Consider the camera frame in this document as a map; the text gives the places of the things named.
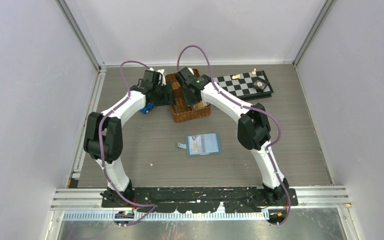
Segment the blue card holder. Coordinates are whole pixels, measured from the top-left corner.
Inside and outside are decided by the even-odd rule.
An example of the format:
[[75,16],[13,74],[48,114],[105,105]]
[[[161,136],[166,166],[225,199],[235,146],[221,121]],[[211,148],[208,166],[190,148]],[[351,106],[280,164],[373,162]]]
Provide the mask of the blue card holder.
[[188,157],[205,156],[220,154],[222,152],[221,140],[219,133],[205,133],[195,134],[202,136],[202,153],[197,155],[190,155],[188,136],[185,137],[185,143],[178,142],[177,147],[186,151]]

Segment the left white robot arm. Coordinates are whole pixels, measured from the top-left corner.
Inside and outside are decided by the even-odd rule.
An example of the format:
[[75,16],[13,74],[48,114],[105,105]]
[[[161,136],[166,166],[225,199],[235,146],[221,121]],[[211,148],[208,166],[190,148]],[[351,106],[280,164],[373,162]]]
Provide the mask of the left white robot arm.
[[139,111],[174,103],[173,87],[166,82],[165,70],[150,68],[112,107],[88,115],[83,149],[100,165],[107,186],[121,207],[128,207],[134,199],[132,182],[121,161],[123,125]]

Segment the white portrait credit card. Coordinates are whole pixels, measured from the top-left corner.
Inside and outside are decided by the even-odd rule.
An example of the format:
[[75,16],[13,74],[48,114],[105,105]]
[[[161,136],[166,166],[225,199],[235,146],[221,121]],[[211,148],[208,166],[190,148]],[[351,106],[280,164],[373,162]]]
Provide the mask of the white portrait credit card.
[[200,155],[203,152],[201,135],[190,135],[187,140],[190,155]]

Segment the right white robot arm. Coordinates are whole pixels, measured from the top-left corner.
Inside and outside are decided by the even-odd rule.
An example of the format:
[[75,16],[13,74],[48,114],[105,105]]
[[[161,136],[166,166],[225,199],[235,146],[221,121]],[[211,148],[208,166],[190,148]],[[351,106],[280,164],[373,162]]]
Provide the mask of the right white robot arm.
[[262,104],[245,102],[220,87],[207,75],[197,76],[188,67],[179,69],[175,79],[188,105],[204,101],[222,110],[237,124],[237,139],[249,150],[262,176],[265,198],[271,205],[279,205],[288,193],[288,182],[275,159],[269,119]]

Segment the brown wicker basket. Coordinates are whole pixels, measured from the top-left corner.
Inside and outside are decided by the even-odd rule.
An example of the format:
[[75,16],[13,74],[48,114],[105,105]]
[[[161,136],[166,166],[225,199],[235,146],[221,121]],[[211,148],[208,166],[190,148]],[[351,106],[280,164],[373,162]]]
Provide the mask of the brown wicker basket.
[[165,76],[166,83],[172,84],[172,93],[175,101],[175,104],[171,105],[171,114],[173,121],[175,123],[182,123],[210,116],[211,105],[194,109],[192,106],[188,106],[186,104],[181,90],[181,85],[176,80],[175,75],[175,73],[170,73]]

